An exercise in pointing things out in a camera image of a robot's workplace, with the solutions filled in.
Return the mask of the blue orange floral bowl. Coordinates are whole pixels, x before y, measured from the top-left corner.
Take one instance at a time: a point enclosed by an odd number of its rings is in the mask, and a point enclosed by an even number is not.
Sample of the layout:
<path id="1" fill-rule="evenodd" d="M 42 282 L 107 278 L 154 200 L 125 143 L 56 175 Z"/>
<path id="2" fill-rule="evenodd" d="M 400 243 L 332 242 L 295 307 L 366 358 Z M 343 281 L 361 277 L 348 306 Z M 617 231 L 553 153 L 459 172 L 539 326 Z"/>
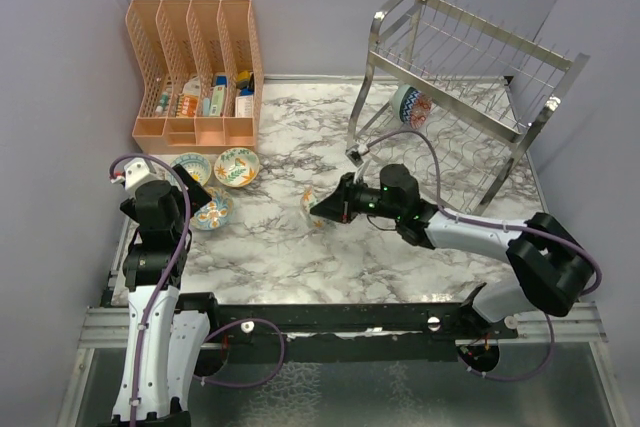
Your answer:
<path id="1" fill-rule="evenodd" d="M 211 201 L 198 210 L 191 218 L 190 225 L 193 229 L 201 231 L 213 231 L 229 223 L 234 201 L 231 195 L 220 187 L 205 187 Z"/>

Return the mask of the blue yellow sun bowl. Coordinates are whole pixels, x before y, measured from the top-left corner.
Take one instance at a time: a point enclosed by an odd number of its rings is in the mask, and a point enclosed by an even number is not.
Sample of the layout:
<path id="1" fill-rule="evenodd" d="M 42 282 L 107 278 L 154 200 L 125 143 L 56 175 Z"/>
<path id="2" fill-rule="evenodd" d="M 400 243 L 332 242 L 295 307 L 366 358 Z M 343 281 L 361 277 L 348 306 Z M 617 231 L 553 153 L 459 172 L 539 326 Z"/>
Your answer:
<path id="1" fill-rule="evenodd" d="M 212 176 L 212 165 L 210 160 L 195 152 L 187 152 L 177 156 L 170 163 L 170 166 L 173 169 L 177 166 L 181 166 L 193 179 L 203 186 L 208 184 Z"/>

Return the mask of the orange star flower bowl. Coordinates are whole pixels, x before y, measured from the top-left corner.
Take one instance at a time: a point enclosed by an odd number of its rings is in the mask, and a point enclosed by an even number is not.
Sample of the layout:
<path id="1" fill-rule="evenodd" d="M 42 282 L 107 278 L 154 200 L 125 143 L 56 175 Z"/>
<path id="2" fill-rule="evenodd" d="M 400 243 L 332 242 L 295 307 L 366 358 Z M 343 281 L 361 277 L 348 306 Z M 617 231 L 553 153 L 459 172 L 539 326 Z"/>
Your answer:
<path id="1" fill-rule="evenodd" d="M 311 214 L 311 208 L 317 203 L 318 198 L 314 188 L 307 186 L 300 200 L 300 209 L 306 225 L 313 230 L 324 229 L 326 227 L 326 222 L 323 218 Z"/>

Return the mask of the green leaf orange flower bowl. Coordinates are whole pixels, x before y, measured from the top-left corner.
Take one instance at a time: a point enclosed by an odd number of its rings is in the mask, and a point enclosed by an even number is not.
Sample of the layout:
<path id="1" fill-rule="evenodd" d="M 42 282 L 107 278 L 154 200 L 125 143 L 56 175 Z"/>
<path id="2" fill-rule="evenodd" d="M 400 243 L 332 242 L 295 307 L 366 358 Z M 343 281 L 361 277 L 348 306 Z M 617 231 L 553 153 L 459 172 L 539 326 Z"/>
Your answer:
<path id="1" fill-rule="evenodd" d="M 240 188 L 250 184 L 259 174 L 258 155 L 248 149 L 235 147 L 221 153 L 214 162 L 216 179 L 227 187 Z"/>

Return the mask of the teal bowl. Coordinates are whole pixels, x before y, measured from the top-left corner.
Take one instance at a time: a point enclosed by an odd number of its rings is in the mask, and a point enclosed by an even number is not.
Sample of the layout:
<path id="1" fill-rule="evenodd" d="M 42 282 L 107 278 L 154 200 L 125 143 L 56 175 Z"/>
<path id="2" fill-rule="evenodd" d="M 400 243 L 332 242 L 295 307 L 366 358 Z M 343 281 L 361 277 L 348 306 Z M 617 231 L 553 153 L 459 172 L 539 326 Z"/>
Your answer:
<path id="1" fill-rule="evenodd" d="M 404 84 L 398 87 L 390 99 L 394 116 L 403 124 L 408 124 L 410 119 L 411 106 L 406 96 L 410 93 L 411 86 Z"/>

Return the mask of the red patterned bowl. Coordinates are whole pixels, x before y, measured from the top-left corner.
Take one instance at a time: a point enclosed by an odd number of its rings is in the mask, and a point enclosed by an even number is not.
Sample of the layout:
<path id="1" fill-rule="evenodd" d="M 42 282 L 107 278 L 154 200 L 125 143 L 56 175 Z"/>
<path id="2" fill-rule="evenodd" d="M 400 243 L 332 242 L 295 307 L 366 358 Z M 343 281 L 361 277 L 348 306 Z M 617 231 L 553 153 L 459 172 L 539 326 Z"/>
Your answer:
<path id="1" fill-rule="evenodd" d="M 419 129 L 432 109 L 432 100 L 414 87 L 409 87 L 400 102 L 399 117 L 403 124 Z"/>

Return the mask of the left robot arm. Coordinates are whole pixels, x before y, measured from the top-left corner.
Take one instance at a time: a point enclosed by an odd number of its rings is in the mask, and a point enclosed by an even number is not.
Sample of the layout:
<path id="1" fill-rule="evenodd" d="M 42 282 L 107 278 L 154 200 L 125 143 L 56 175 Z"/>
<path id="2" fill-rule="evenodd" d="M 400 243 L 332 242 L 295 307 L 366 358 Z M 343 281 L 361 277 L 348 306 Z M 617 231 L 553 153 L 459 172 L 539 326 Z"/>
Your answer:
<path id="1" fill-rule="evenodd" d="M 146 154 L 118 158 L 110 180 L 128 197 L 121 211 L 136 222 L 122 270 L 128 290 L 128 339 L 112 426 L 188 426 L 191 376 L 203 342 L 220 332 L 211 294 L 180 292 L 191 246 L 189 222 L 211 200 L 184 167 L 156 169 Z"/>

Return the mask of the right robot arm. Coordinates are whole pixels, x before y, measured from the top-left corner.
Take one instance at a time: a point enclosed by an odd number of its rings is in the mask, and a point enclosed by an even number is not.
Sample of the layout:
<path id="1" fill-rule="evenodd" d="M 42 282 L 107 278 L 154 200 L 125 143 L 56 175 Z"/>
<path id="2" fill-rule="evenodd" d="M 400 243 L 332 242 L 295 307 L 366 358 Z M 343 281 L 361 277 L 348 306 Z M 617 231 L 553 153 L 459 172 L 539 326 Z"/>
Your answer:
<path id="1" fill-rule="evenodd" d="M 510 265 L 511 278 L 476 287 L 461 304 L 459 325 L 469 337 L 481 338 L 495 323 L 523 312 L 564 317 L 596 275 L 575 240 L 546 213 L 514 225 L 453 214 L 423 199 L 417 180 L 401 164 L 383 167 L 379 180 L 379 187 L 371 188 L 357 173 L 346 173 L 329 196 L 307 210 L 342 224 L 358 215 L 390 219 L 412 246 L 458 250 Z"/>

